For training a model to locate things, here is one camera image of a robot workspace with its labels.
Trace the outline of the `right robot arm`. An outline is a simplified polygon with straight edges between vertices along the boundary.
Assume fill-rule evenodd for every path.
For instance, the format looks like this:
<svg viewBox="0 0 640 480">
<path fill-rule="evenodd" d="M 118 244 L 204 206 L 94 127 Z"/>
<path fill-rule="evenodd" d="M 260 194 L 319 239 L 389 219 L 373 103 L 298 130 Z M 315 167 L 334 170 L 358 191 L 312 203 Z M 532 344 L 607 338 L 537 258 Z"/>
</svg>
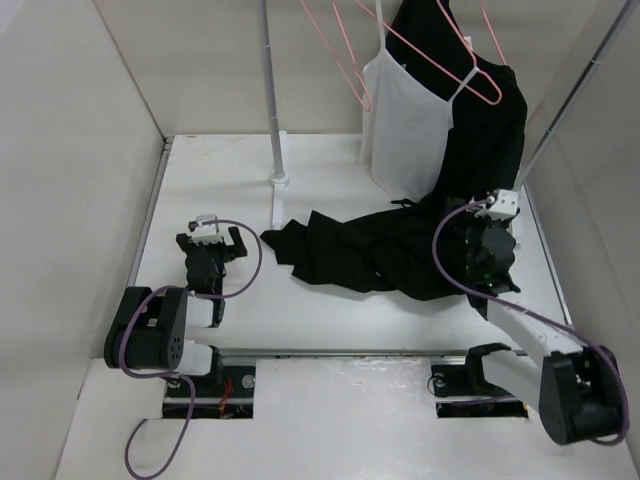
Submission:
<svg viewBox="0 0 640 480">
<path fill-rule="evenodd" d="M 462 232 L 470 305 L 525 353 L 518 356 L 503 343 L 471 348 L 462 369 L 465 387 L 477 395 L 508 392 L 530 404 L 558 445 L 621 443 L 630 418 L 615 356 L 564 325 L 500 299 L 518 289 L 509 274 L 516 242 L 506 222 L 473 219 Z"/>
</svg>

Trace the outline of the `black trousers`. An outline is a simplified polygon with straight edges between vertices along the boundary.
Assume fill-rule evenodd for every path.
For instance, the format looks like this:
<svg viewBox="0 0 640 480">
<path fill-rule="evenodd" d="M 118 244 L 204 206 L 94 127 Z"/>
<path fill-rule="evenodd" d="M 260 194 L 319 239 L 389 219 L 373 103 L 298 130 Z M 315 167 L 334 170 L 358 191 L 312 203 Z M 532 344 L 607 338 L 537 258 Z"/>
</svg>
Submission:
<svg viewBox="0 0 640 480">
<path fill-rule="evenodd" d="M 291 220 L 260 238 L 278 264 L 290 266 L 307 284 L 362 294 L 399 291 L 431 301 L 463 293 L 440 273 L 431 249 L 441 219 L 462 205 L 455 197 L 440 204 L 400 201 L 394 209 L 346 222 L 312 211 L 305 224 Z"/>
</svg>

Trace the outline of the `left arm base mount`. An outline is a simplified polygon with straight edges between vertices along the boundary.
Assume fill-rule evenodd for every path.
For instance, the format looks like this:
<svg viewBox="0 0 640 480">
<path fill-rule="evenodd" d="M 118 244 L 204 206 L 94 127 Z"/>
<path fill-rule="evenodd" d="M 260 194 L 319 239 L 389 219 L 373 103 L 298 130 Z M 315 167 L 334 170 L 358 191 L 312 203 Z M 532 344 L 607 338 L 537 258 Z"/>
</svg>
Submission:
<svg viewBox="0 0 640 480">
<path fill-rule="evenodd" d="M 256 365 L 225 358 L 212 347 L 212 368 L 203 376 L 191 376 L 195 385 L 193 419 L 251 419 L 254 413 Z M 189 387 L 184 380 L 168 381 L 161 417 L 185 419 L 190 405 Z"/>
</svg>

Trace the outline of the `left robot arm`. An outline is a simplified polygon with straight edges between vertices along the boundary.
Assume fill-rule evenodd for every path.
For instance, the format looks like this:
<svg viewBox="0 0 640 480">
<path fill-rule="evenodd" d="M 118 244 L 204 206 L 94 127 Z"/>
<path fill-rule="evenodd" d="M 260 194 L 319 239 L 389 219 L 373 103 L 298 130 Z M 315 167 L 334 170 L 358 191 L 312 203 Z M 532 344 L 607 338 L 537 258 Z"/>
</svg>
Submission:
<svg viewBox="0 0 640 480">
<path fill-rule="evenodd" d="M 248 255 L 236 226 L 228 228 L 231 242 L 216 225 L 193 222 L 176 236 L 185 254 L 186 285 L 169 287 L 152 296 L 149 287 L 129 287 L 104 343 L 104 360 L 111 369 L 124 364 L 131 371 L 172 371 L 189 376 L 189 384 L 204 397 L 223 387 L 223 362 L 215 347 L 186 339 L 189 327 L 220 326 L 226 299 L 226 264 Z"/>
</svg>

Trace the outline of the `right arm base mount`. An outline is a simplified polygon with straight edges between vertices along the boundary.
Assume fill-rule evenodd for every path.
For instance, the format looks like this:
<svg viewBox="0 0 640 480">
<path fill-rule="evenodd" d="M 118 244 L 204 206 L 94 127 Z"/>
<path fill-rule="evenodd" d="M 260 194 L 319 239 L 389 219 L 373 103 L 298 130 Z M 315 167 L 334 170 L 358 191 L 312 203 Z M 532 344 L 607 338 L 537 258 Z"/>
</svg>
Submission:
<svg viewBox="0 0 640 480">
<path fill-rule="evenodd" d="M 462 363 L 431 364 L 427 389 L 436 398 L 439 419 L 529 418 L 525 403 L 485 378 L 482 360 L 497 352 L 512 349 L 502 343 L 485 344 L 471 348 Z"/>
</svg>

